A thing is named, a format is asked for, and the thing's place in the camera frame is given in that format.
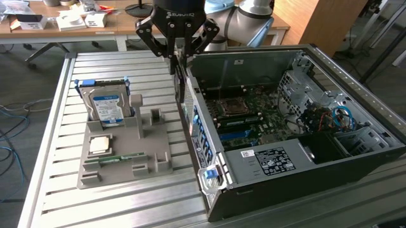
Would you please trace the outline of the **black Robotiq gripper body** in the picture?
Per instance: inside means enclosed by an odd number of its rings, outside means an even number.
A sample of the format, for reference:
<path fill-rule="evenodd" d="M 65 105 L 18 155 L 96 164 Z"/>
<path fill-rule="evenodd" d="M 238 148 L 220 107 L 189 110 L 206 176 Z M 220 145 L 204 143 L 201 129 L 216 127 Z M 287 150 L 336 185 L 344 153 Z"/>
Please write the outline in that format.
<path fill-rule="evenodd" d="M 193 34 L 205 21 L 202 0 L 153 0 L 152 24 L 164 37 Z"/>

